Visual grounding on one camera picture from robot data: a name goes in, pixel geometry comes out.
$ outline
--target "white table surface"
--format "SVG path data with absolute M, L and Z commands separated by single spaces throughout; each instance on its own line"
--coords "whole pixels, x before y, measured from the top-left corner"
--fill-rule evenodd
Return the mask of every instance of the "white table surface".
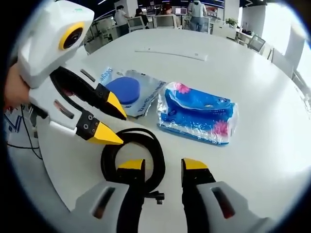
M 208 57 L 203 62 L 135 52 L 142 47 L 199 52 Z M 181 203 L 183 157 L 206 163 L 216 180 L 227 182 L 248 199 L 250 210 L 276 220 L 286 214 L 309 182 L 311 121 L 293 82 L 259 54 L 206 33 L 151 29 L 123 36 L 82 62 L 97 77 L 107 66 L 135 69 L 230 98 L 239 105 L 232 140 L 217 147 L 160 131 L 154 106 L 148 116 L 133 123 L 106 116 L 78 101 L 115 131 L 136 127 L 136 123 L 148 127 L 163 147 L 166 174 L 158 190 L 165 192 L 166 199 L 163 206 L 145 201 L 140 232 L 187 232 Z M 72 210 L 76 199 L 103 179 L 99 165 L 103 146 L 55 132 L 47 120 L 38 119 L 38 135 L 51 181 Z M 117 156 L 117 165 L 128 158 L 147 158 L 147 167 L 152 167 L 148 152 L 137 145 L 125 146 Z

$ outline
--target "blue tissue pack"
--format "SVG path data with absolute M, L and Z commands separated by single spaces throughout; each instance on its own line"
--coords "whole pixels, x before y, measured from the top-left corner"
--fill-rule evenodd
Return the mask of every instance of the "blue tissue pack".
M 235 131 L 238 106 L 182 83 L 168 83 L 158 94 L 157 113 L 164 131 L 226 145 Z

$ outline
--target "potted plant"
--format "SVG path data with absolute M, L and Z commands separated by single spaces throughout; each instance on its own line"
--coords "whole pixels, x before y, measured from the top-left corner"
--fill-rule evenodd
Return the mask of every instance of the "potted plant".
M 231 28 L 236 28 L 237 24 L 238 24 L 238 21 L 233 19 L 233 18 L 227 18 L 225 20 L 225 23 L 226 24 L 229 24 Z

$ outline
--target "plastic bag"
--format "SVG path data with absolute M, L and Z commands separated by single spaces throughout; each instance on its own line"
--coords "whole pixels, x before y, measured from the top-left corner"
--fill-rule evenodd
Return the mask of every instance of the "plastic bag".
M 152 102 L 155 100 L 158 92 L 166 82 L 135 70 L 128 70 L 123 73 L 122 71 L 116 71 L 115 69 L 108 67 L 100 77 L 100 84 L 106 86 L 111 81 L 121 77 L 133 78 L 137 80 L 140 85 L 139 98 L 131 104 L 122 105 L 126 114 L 132 117 L 147 115 Z
M 229 99 L 169 83 L 158 94 L 157 113 L 162 130 L 226 145 L 236 128 L 238 106 Z

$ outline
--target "person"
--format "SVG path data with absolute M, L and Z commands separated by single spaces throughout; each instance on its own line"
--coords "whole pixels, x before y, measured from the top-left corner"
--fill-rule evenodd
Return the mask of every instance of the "person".
M 17 64 L 10 67 L 4 86 L 4 110 L 29 103 L 29 86 L 20 77 Z
M 164 4 L 162 6 L 162 15 L 173 15 L 172 14 L 172 6 L 169 4 Z M 180 27 L 180 19 L 176 17 L 176 25 Z
M 205 5 L 199 0 L 194 0 L 193 4 L 189 5 L 188 11 L 191 13 L 190 29 L 201 32 L 204 25 L 203 17 L 207 15 Z
M 119 29 L 119 34 L 120 36 L 123 36 L 125 34 L 129 33 L 129 27 L 127 25 L 127 18 L 131 18 L 129 17 L 126 12 L 124 12 L 124 6 L 120 5 L 117 6 L 117 11 L 115 13 L 115 17 L 114 20 L 117 23 L 118 29 Z
M 147 18 L 146 15 L 144 15 L 144 14 L 142 13 L 142 10 L 141 10 L 140 8 L 136 9 L 135 17 L 138 17 L 138 16 L 141 17 L 142 21 L 144 22 L 144 24 L 145 24 L 145 26 L 146 26 L 146 29 L 149 29 L 149 28 L 147 27 L 147 24 L 148 24 L 148 22 L 149 22 L 149 21 L 148 21 L 148 18 Z

